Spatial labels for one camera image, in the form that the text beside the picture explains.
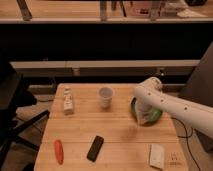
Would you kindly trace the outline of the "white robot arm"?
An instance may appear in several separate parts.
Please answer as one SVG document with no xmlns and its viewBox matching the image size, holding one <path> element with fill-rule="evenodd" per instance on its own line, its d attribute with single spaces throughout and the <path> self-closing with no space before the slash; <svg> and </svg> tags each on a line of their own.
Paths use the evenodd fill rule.
<svg viewBox="0 0 213 171">
<path fill-rule="evenodd" d="M 162 82 L 157 77 L 150 77 L 134 88 L 134 110 L 138 123 L 142 125 L 146 122 L 151 110 L 156 108 L 187 122 L 213 139 L 213 107 L 167 95 L 162 88 Z"/>
</svg>

